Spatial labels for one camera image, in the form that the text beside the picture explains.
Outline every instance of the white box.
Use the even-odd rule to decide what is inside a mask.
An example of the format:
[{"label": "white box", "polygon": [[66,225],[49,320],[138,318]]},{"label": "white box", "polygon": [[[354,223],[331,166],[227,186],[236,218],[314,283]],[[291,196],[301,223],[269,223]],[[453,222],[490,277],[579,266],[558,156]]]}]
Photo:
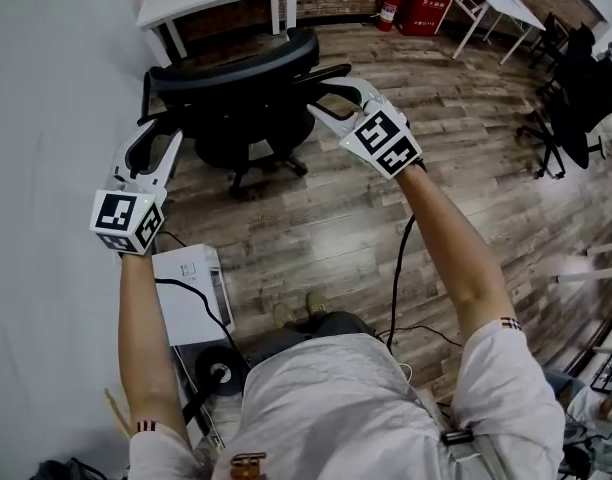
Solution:
[{"label": "white box", "polygon": [[[192,245],[153,256],[155,277],[176,279],[202,292],[208,309],[235,330],[217,251],[207,245]],[[168,340],[171,346],[204,343],[226,338],[224,331],[206,314],[197,294],[180,286],[157,284]]]}]

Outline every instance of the black tape roll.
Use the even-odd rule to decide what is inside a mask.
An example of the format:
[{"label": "black tape roll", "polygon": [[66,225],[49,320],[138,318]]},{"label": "black tape roll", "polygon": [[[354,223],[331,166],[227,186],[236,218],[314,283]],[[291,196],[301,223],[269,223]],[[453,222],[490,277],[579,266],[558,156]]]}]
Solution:
[{"label": "black tape roll", "polygon": [[198,388],[210,384],[211,376],[222,370],[224,376],[211,394],[230,396],[241,393],[246,378],[245,365],[241,357],[233,349],[222,346],[209,347],[197,356],[195,360],[195,376],[199,382]]}]

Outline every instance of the pants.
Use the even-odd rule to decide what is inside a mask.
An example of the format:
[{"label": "pants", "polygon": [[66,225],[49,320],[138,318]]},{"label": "pants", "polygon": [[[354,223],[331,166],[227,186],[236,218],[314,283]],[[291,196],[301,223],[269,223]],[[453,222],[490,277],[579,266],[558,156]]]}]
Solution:
[{"label": "pants", "polygon": [[282,329],[265,334],[245,356],[250,367],[254,368],[262,361],[304,341],[325,336],[357,333],[375,337],[375,329],[366,325],[357,315],[346,311],[315,313],[304,322],[289,322]]}]

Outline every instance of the white t-shirt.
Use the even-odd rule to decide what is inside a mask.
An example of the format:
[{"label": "white t-shirt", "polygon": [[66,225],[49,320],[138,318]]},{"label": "white t-shirt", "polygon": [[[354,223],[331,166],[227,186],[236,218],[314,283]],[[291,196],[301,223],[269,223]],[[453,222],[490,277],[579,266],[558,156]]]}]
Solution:
[{"label": "white t-shirt", "polygon": [[[495,321],[468,340],[453,411],[460,428],[488,436],[507,477],[556,477],[564,413],[521,331]],[[129,478],[197,478],[191,452],[158,428],[131,440]],[[384,344],[366,334],[331,336],[251,371],[239,432],[213,478],[231,478],[234,456],[264,453],[269,480],[452,479],[450,450]]]}]

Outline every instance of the forearm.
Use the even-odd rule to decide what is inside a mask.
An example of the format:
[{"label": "forearm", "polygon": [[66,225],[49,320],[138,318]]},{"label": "forearm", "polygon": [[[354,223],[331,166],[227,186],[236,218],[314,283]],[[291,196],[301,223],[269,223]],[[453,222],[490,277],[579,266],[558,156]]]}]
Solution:
[{"label": "forearm", "polygon": [[150,255],[125,255],[119,306],[119,369],[136,422],[155,420],[188,441]]},{"label": "forearm", "polygon": [[407,167],[396,180],[455,305],[462,334],[467,338],[493,318],[514,317],[499,264],[466,217],[420,167]]}]

